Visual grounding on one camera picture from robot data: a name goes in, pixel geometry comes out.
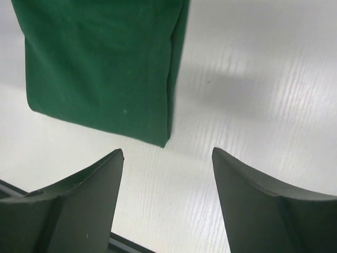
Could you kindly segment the green t-shirt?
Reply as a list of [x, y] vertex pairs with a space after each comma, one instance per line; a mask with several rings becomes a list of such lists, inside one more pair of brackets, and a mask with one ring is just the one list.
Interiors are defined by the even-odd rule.
[[189, 1], [13, 1], [44, 115], [164, 147]]

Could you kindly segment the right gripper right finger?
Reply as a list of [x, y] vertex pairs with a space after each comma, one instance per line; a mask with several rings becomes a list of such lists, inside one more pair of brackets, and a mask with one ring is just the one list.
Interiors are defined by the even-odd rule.
[[231, 252], [336, 252], [336, 196], [302, 189], [214, 148]]

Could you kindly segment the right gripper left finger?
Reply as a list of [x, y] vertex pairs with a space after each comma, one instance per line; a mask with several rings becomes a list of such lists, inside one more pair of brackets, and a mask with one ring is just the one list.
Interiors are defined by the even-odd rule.
[[1, 252], [107, 252], [123, 163], [117, 149], [29, 193], [1, 184]]

